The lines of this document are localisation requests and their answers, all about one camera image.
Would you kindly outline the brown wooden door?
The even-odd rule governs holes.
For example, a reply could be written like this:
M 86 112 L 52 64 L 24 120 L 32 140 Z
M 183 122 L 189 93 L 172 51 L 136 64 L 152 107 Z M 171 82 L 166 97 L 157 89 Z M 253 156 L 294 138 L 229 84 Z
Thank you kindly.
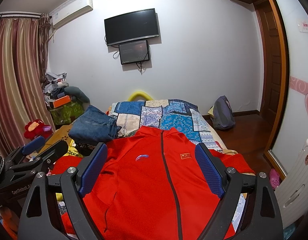
M 255 12 L 261 31 L 264 55 L 264 84 L 261 103 L 261 117 L 270 125 L 276 118 L 281 118 L 280 102 L 284 99 L 285 81 L 282 79 L 284 69 L 282 52 L 282 19 L 277 6 L 269 0 L 254 3 Z

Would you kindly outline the red zip jacket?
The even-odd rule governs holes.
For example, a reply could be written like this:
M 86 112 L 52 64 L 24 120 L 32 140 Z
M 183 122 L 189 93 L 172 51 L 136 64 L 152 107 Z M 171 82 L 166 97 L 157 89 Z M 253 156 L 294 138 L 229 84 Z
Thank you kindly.
M 219 197 L 177 129 L 142 126 L 112 140 L 83 203 L 105 239 L 198 239 Z

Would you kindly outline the dark green pillow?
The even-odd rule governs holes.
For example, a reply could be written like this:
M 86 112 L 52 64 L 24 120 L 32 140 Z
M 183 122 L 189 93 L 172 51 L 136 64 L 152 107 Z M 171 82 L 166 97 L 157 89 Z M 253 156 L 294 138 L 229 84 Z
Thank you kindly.
M 90 103 L 90 99 L 78 87 L 75 86 L 65 87 L 64 93 L 69 96 L 74 96 L 82 103 Z

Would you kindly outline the grey purple backpack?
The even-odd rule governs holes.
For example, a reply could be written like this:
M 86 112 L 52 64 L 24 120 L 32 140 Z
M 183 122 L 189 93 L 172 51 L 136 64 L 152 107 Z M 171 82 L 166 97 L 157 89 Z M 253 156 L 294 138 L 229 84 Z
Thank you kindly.
M 225 95 L 215 101 L 208 113 L 215 129 L 228 130 L 235 126 L 233 111 Z

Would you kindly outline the striped pink curtain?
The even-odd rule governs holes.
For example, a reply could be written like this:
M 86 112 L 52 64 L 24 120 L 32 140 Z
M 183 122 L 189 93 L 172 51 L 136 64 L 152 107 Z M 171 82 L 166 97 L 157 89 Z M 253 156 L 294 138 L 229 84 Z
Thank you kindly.
M 25 126 L 53 126 L 43 88 L 47 81 L 49 16 L 0 18 L 0 155 L 28 142 Z

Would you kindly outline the folded blue jeans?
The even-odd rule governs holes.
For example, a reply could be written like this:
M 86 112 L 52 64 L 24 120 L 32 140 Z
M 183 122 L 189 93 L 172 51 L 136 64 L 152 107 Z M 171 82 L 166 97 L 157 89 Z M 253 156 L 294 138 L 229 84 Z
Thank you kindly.
M 72 124 L 69 137 L 75 141 L 98 143 L 108 142 L 118 137 L 121 126 L 116 119 L 108 116 L 93 105 Z

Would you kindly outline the white air conditioner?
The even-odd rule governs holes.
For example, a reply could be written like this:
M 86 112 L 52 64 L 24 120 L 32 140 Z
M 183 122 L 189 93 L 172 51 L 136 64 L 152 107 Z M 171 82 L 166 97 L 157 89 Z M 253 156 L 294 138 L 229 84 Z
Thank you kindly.
M 52 26 L 54 29 L 59 29 L 91 11 L 93 11 L 93 0 L 75 0 L 51 14 Z

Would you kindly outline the green storage box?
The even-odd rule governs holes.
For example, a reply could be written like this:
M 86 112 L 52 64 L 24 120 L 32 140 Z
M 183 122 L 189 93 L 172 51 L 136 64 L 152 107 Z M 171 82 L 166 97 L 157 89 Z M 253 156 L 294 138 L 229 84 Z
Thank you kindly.
M 78 101 L 69 102 L 49 110 L 55 125 L 68 125 L 84 113 L 82 104 Z

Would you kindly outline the black wall television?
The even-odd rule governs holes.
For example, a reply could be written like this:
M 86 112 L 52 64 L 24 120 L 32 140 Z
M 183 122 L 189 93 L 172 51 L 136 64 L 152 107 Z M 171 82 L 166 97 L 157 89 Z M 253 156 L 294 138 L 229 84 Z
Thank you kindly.
M 154 8 L 128 12 L 104 20 L 107 46 L 159 37 Z

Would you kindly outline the blue patchwork bed quilt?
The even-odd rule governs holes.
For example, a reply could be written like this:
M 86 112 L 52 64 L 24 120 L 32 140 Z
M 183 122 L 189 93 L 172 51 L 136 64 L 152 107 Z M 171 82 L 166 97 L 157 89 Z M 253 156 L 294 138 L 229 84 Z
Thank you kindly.
M 208 149 L 224 154 L 236 154 L 229 150 L 199 113 L 198 107 L 178 99 L 123 101 L 113 103 L 108 115 L 116 119 L 121 127 L 119 136 L 124 137 L 136 132 L 141 126 L 163 130 L 177 129 L 194 144 L 204 143 Z

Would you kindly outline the red plush toy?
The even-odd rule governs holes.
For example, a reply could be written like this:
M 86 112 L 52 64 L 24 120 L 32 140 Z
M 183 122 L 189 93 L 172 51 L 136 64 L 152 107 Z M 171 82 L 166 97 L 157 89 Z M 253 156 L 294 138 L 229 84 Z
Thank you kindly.
M 23 135 L 26 139 L 33 141 L 37 137 L 44 137 L 47 139 L 52 134 L 53 131 L 50 125 L 46 125 L 42 120 L 36 119 L 26 124 Z

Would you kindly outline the orange box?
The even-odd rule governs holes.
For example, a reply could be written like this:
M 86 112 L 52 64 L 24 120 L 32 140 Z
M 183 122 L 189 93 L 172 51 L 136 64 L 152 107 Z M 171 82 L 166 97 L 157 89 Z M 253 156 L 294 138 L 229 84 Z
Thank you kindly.
M 71 102 L 70 96 L 69 95 L 63 96 L 53 102 L 53 108 L 61 107 L 62 105 L 65 105 L 69 102 Z

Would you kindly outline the pink croc shoe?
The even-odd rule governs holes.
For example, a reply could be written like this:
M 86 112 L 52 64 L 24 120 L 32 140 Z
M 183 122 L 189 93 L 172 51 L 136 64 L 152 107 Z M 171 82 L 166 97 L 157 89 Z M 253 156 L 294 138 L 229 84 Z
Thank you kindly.
M 276 188 L 279 187 L 280 185 L 280 176 L 279 176 L 279 173 L 274 169 L 272 168 L 270 170 L 270 173 L 269 173 L 269 181 L 270 181 L 270 185 L 271 187 L 273 188 L 273 190 L 275 190 Z

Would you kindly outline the small black wall monitor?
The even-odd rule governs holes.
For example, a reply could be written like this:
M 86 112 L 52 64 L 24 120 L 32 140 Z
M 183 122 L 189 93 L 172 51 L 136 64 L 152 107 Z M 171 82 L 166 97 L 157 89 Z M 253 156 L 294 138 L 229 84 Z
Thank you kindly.
M 147 40 L 119 44 L 120 62 L 122 65 L 149 61 L 149 46 Z

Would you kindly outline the yellow duck garment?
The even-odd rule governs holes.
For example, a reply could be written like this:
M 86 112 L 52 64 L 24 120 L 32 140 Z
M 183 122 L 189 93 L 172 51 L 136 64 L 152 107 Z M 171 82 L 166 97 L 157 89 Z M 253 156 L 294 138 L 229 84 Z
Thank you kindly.
M 73 157 L 79 157 L 79 158 L 83 158 L 84 157 L 76 149 L 76 144 L 75 144 L 74 140 L 71 140 L 71 142 L 70 142 L 70 144 L 68 146 L 68 151 L 66 152 L 66 154 L 64 154 L 64 156 L 73 156 Z

